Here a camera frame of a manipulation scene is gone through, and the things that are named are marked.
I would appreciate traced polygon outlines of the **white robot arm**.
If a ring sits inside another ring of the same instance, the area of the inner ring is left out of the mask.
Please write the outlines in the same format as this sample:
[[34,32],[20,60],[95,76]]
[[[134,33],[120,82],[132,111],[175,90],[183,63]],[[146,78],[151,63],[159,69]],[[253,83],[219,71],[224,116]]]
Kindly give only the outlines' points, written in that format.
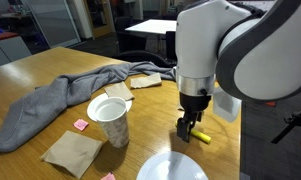
[[176,83],[184,116],[177,135],[189,140],[214,85],[243,101],[276,101],[301,92],[301,0],[250,10],[201,0],[177,16]]

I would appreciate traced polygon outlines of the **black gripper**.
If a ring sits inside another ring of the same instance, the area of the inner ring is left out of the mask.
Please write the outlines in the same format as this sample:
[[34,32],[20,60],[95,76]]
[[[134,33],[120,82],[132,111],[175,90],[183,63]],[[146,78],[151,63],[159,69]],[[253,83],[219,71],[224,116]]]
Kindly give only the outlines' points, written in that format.
[[180,93],[179,97],[180,105],[185,113],[177,120],[177,136],[183,141],[189,142],[191,129],[195,127],[196,121],[201,121],[202,113],[208,107],[211,97],[188,96],[183,93]]

